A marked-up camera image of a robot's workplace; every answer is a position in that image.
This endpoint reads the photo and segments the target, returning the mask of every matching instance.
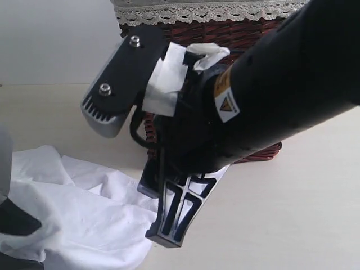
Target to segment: screw head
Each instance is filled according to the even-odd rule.
[[[137,35],[133,35],[130,38],[130,45],[134,48],[140,47],[140,38]]]
[[[100,85],[99,94],[104,97],[111,95],[110,85],[108,85],[107,83],[103,83],[102,85]]]

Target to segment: white table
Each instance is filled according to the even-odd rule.
[[[0,122],[17,150],[61,154],[139,178],[146,151],[124,128],[94,134],[79,103],[87,85],[0,88]],[[284,142],[273,161],[232,166],[183,248],[155,245],[139,269],[360,269],[360,110]]]

